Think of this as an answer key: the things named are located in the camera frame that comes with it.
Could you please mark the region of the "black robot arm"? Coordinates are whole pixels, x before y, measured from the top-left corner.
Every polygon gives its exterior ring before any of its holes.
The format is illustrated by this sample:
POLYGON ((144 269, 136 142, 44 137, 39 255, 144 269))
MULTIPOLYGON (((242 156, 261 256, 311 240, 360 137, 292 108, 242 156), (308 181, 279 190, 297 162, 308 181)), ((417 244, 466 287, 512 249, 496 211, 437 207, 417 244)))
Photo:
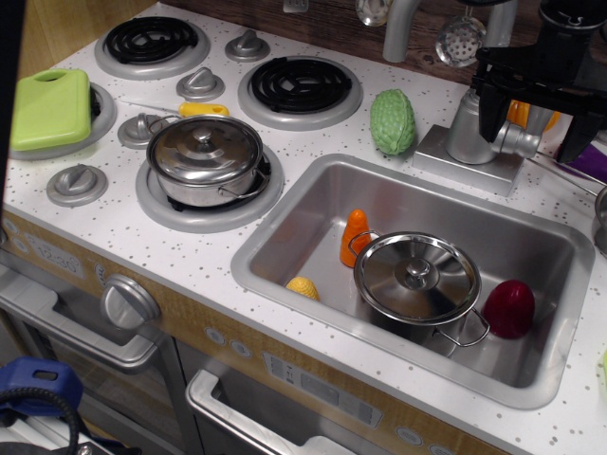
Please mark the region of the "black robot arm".
POLYGON ((575 160, 606 127, 606 66, 594 60, 592 35, 606 24, 604 1, 542 1, 533 45, 483 47, 471 87, 479 96, 479 130, 493 142, 513 100, 572 117, 557 154, 575 160))

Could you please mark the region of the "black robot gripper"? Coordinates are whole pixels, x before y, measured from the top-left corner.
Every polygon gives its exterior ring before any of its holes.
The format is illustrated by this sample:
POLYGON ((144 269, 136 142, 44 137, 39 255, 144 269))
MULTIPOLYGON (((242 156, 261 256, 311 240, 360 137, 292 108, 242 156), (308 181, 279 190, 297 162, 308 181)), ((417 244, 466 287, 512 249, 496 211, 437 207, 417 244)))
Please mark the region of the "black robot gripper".
POLYGON ((483 47, 477 60, 479 132, 487 142, 497 138, 511 100, 573 116, 556 155, 558 163, 576 160, 603 128, 606 65, 589 50, 483 47))

